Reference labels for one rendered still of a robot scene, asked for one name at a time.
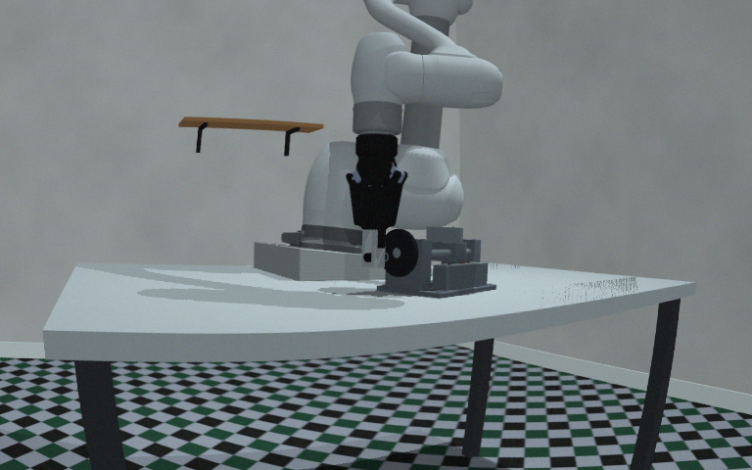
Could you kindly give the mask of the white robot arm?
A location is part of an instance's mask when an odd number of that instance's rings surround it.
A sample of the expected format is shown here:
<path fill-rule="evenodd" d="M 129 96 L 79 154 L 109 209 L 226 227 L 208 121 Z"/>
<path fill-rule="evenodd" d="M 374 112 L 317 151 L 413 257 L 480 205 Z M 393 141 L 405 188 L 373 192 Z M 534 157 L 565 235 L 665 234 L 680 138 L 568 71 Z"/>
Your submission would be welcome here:
<path fill-rule="evenodd" d="M 359 40 L 352 62 L 352 131 L 401 134 L 396 162 L 408 177 L 396 225 L 391 227 L 426 230 L 448 225 L 461 213 L 464 191 L 458 177 L 449 174 L 447 156 L 439 150 L 443 107 L 485 108 L 494 105 L 502 92 L 498 68 L 448 38 L 457 14 L 467 13 L 474 0 L 363 1 L 378 23 L 411 40 L 411 51 L 406 52 L 391 32 L 374 32 Z M 410 14 L 394 3 L 408 5 Z M 355 142 L 330 142 L 320 150 L 305 185 L 303 224 L 307 225 L 299 233 L 281 232 L 280 242 L 361 254 L 362 228 L 353 223 L 346 179 L 357 161 Z"/>

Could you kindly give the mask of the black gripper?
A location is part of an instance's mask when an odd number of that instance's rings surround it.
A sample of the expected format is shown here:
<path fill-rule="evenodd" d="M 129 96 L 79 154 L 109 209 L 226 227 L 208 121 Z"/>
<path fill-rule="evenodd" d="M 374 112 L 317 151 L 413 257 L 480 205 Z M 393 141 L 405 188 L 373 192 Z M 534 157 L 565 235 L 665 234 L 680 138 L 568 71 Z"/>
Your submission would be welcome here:
<path fill-rule="evenodd" d="M 362 228 L 361 266 L 385 267 L 386 230 L 396 225 L 402 186 L 407 178 L 407 172 L 399 170 L 395 160 L 398 138 L 391 134 L 358 135 L 355 153 L 356 170 L 347 173 L 346 179 L 350 185 L 353 222 Z M 371 253 L 371 262 L 363 259 L 366 253 Z"/>

